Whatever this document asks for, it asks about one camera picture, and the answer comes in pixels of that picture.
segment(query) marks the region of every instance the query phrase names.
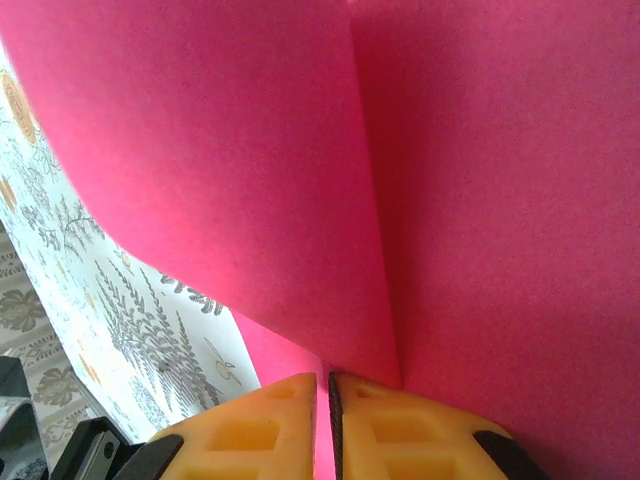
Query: pink paper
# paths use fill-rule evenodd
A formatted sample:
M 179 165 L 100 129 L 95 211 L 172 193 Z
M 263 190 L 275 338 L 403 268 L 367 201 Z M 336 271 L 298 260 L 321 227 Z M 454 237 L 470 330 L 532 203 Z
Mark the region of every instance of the pink paper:
M 263 382 L 397 383 L 389 291 L 407 389 L 554 478 L 640 476 L 635 2 L 355 1 L 355 62 L 337 1 L 3 3 L 109 233 L 309 350 L 241 320 Z

